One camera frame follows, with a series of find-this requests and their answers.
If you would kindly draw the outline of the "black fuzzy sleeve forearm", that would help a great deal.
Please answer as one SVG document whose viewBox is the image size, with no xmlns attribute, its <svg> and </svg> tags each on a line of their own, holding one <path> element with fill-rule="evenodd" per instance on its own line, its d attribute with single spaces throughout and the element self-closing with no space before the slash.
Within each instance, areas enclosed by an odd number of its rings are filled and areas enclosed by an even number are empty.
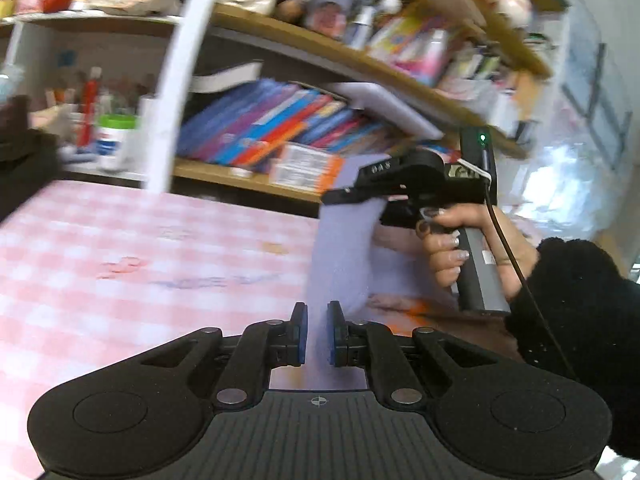
<svg viewBox="0 0 640 480">
<path fill-rule="evenodd" d="M 575 376 L 610 408 L 608 446 L 639 458 L 639 285 L 588 240 L 547 238 L 525 292 L 511 301 L 506 330 L 530 365 Z"/>
</svg>

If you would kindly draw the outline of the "person's right hand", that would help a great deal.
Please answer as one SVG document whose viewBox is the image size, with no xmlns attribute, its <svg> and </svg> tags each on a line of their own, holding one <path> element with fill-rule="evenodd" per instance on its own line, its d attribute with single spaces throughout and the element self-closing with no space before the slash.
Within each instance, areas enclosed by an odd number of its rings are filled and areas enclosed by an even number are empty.
<svg viewBox="0 0 640 480">
<path fill-rule="evenodd" d="M 445 209 L 433 209 L 428 214 L 428 220 L 416 224 L 416 232 L 440 286 L 454 284 L 470 258 L 470 253 L 460 246 L 460 229 L 475 228 L 483 232 L 488 250 L 494 255 L 506 299 L 512 300 L 520 292 L 522 283 L 491 218 L 498 221 L 524 278 L 532 274 L 539 260 L 539 252 L 499 208 L 495 207 L 494 214 L 490 214 L 485 205 L 457 204 Z"/>
</svg>

